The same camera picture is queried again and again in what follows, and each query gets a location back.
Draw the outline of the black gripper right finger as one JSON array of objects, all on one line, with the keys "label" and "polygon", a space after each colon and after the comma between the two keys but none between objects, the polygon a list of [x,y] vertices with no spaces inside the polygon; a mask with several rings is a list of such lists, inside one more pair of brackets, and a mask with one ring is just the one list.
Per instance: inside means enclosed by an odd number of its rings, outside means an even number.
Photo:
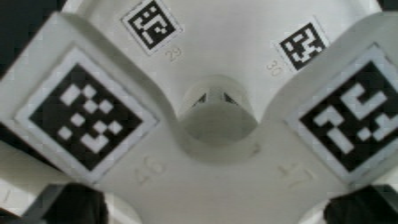
[{"label": "black gripper right finger", "polygon": [[398,191],[369,185],[330,199],[323,210],[327,224],[398,224]]}]

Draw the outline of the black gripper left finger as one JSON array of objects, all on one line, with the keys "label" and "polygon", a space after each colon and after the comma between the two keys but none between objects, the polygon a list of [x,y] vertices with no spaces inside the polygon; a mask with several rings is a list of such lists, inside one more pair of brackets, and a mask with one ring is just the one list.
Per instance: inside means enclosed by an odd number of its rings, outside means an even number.
[{"label": "black gripper left finger", "polygon": [[105,193],[78,183],[50,184],[5,224],[110,224]]}]

